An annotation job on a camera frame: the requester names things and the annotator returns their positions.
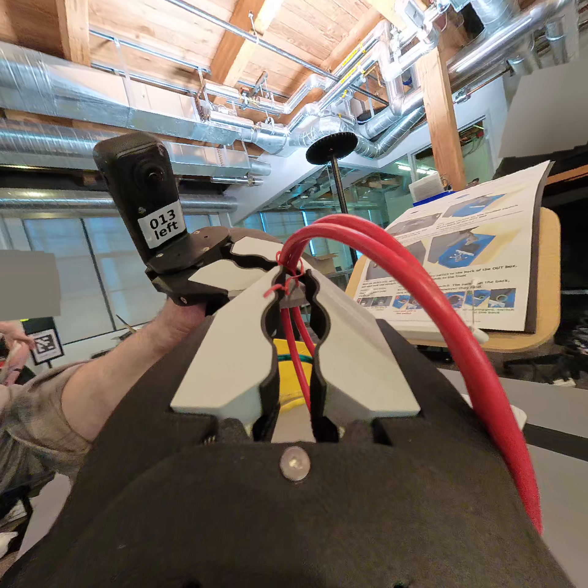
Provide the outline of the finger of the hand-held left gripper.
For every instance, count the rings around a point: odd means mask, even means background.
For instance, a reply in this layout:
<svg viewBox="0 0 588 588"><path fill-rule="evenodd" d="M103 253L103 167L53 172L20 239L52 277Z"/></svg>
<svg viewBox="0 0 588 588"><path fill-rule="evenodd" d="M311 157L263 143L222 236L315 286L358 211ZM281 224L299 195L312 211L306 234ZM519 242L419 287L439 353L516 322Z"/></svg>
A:
<svg viewBox="0 0 588 588"><path fill-rule="evenodd" d="M255 256L262 259L276 259L281 253L283 243L244 236L231 246L234 256Z"/></svg>
<svg viewBox="0 0 588 588"><path fill-rule="evenodd" d="M232 300L268 274L261 268L241 268L234 261L221 259L195 271L188 282L224 290Z"/></svg>

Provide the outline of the medium spiral air duct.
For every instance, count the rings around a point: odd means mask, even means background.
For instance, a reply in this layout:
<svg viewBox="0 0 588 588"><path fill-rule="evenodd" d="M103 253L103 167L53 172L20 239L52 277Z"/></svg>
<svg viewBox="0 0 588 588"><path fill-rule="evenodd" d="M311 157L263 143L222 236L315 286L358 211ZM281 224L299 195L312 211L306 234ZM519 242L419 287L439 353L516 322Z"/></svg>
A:
<svg viewBox="0 0 588 588"><path fill-rule="evenodd" d="M116 136L42 123L1 119L1 165L95 171L96 143ZM266 177L270 164L245 152L163 141L176 175Z"/></svg>

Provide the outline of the clear plastic container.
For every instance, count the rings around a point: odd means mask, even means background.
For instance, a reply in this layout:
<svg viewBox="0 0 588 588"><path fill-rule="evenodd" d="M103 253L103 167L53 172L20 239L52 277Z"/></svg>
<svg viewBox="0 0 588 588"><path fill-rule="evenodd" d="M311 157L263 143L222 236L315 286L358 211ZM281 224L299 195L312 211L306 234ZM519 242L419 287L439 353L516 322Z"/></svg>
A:
<svg viewBox="0 0 588 588"><path fill-rule="evenodd" d="M413 204L435 197L445 192L445 186L437 172L418 179L409 185Z"/></svg>

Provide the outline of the printed instruction sheet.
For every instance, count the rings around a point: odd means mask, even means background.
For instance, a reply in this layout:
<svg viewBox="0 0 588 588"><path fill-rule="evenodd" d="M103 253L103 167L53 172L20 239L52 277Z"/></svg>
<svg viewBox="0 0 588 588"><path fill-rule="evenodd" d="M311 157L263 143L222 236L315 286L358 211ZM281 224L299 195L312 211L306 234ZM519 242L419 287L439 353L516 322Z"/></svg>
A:
<svg viewBox="0 0 588 588"><path fill-rule="evenodd" d="M535 332L540 208L552 166L545 160L414 206L386 228L468 327Z"/></svg>

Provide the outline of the silver insulated pipes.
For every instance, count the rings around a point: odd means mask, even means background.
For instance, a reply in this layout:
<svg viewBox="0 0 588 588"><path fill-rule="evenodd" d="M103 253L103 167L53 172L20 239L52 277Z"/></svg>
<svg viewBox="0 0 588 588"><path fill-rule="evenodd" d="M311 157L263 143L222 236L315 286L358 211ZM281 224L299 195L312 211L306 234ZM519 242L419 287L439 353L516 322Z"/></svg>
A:
<svg viewBox="0 0 588 588"><path fill-rule="evenodd" d="M521 11L514 1L471 1L483 29L449 59L450 91L464 89L504 63L532 61L534 33L540 28L554 28L573 3L542 1ZM341 64L338 80L313 74L282 104L262 97L249 98L235 88L207 80L203 85L205 99L196 102L198 113L210 126L227 126L241 140L274 155L310 146L336 132L350 132L357 139L355 151L377 159L423 116L423 82L413 81L413 88L404 92L401 76L439 47L440 31L434 20L450 5L449 1L438 2L422 11L414 1L399 1L401 16L410 22L403 32L381 21L348 55L347 63ZM350 100L351 87L365 81L374 66L385 83L387 105L359 123L342 108Z"/></svg>

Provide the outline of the black pole with disc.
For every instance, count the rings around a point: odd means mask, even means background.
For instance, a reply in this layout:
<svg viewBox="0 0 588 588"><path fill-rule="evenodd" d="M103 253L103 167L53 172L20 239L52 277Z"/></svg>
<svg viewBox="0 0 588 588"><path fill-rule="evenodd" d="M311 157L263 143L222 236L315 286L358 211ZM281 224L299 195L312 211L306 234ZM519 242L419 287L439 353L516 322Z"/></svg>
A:
<svg viewBox="0 0 588 588"><path fill-rule="evenodd" d="M312 165L330 164L342 214L348 214L348 207L338 160L354 152L357 144L358 138L353 132L338 132L322 137L308 147L305 154L307 162Z"/></svg>

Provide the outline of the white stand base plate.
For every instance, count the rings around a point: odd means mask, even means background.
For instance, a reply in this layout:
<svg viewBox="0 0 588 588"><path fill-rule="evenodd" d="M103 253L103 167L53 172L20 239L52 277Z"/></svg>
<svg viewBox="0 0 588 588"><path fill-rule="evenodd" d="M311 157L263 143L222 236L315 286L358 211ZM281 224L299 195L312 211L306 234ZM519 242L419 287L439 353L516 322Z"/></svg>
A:
<svg viewBox="0 0 588 588"><path fill-rule="evenodd" d="M489 342L489 340L490 340L489 334L487 334L486 332L484 332L478 328L472 327L472 326L469 326L468 328L472 332L472 334L474 335L474 338L476 339L476 341L478 341L480 343L480 345L484 345ZM470 408L473 408L472 401L470 399L470 396L467 393L460 392L460 396L469 405ZM511 405L511 410L513 412L513 415L514 415L514 418L517 422L519 430L522 431L523 428L525 427L526 422L527 422L526 413L522 409L520 409L514 405Z"/></svg>

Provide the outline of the fiducial marker sign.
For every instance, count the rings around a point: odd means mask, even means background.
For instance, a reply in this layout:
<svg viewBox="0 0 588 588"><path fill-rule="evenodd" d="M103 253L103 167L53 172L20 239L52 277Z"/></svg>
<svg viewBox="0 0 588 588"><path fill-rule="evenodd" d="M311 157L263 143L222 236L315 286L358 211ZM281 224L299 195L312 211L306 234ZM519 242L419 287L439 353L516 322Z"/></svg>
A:
<svg viewBox="0 0 588 588"><path fill-rule="evenodd" d="M31 353L36 366L64 356L62 344L55 328L41 330L31 334L30 337L35 344Z"/></svg>

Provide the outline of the large spiral air duct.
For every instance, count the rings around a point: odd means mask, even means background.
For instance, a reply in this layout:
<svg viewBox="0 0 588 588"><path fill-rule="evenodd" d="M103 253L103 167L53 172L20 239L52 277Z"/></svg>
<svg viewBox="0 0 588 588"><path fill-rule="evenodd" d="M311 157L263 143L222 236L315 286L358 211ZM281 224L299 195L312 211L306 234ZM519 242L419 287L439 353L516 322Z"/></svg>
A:
<svg viewBox="0 0 588 588"><path fill-rule="evenodd" d="M286 127L210 110L192 95L1 42L1 107L219 145L277 153Z"/></svg>

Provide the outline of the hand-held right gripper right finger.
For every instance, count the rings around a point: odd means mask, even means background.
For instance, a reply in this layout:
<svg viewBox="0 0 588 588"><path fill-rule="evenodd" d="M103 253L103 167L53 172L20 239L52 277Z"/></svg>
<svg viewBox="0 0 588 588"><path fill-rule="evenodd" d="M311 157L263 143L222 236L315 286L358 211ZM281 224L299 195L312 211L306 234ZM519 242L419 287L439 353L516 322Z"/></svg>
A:
<svg viewBox="0 0 588 588"><path fill-rule="evenodd" d="M412 417L420 405L374 316L316 269L305 273L310 327L318 338L311 374L311 419L334 427Z"/></svg>

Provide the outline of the person's left forearm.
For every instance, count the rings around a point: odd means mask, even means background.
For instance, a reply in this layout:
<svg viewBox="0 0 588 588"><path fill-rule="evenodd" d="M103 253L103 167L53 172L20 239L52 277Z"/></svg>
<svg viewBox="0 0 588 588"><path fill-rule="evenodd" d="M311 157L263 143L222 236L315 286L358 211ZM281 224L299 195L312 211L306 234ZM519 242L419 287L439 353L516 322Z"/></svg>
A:
<svg viewBox="0 0 588 588"><path fill-rule="evenodd" d="M102 357L1 386L1 493L54 474L75 479L123 397L180 340L161 319Z"/></svg>

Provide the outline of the thin spiral air duct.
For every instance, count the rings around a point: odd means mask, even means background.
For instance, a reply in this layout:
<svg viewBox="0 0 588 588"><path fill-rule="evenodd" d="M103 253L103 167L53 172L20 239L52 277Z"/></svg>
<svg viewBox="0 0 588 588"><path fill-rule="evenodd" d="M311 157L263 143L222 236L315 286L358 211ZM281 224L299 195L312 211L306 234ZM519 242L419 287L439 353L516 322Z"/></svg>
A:
<svg viewBox="0 0 588 588"><path fill-rule="evenodd" d="M236 199L202 199L180 197L182 209L189 214L213 214L219 212L236 212ZM110 197L74 197L49 196L15 197L13 195L1 197L1 213L13 217L32 217L33 215L55 214L59 217L83 216L116 216L118 209Z"/></svg>

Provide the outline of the dark ceiling sprinkler pipe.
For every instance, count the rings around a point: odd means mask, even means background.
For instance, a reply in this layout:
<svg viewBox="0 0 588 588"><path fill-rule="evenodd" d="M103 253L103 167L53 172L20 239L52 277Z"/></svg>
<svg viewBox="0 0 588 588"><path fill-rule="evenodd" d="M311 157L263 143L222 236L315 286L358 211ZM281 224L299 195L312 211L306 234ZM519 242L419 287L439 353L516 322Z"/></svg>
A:
<svg viewBox="0 0 588 588"><path fill-rule="evenodd" d="M285 101L309 77L333 82L336 69L383 20L368 1L166 1L188 22L217 83L237 86L268 74Z"/></svg>

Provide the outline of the yellow plastic bin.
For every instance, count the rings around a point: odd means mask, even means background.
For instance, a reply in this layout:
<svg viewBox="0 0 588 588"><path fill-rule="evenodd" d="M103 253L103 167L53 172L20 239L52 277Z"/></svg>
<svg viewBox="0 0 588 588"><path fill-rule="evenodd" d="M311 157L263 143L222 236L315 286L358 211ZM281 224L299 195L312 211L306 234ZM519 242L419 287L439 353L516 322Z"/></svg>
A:
<svg viewBox="0 0 588 588"><path fill-rule="evenodd" d="M280 377L279 394L281 405L297 401L298 399L304 400L293 362L291 359L281 359L281 356L290 355L288 342L285 339L274 339L273 342L278 354L278 368ZM296 341L296 348L298 349L298 353L300 355L300 361L307 383L310 383L313 361L311 354L304 342Z"/></svg>

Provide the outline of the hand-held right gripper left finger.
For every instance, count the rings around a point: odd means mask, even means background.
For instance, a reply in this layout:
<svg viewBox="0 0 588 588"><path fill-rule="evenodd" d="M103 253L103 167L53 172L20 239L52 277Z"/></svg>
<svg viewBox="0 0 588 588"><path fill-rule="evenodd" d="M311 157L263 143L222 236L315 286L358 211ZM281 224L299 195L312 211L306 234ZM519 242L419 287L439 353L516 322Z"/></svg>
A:
<svg viewBox="0 0 588 588"><path fill-rule="evenodd" d="M282 268L273 268L220 308L172 401L176 413L236 419L271 437L279 413L279 370L271 338L280 319Z"/></svg>

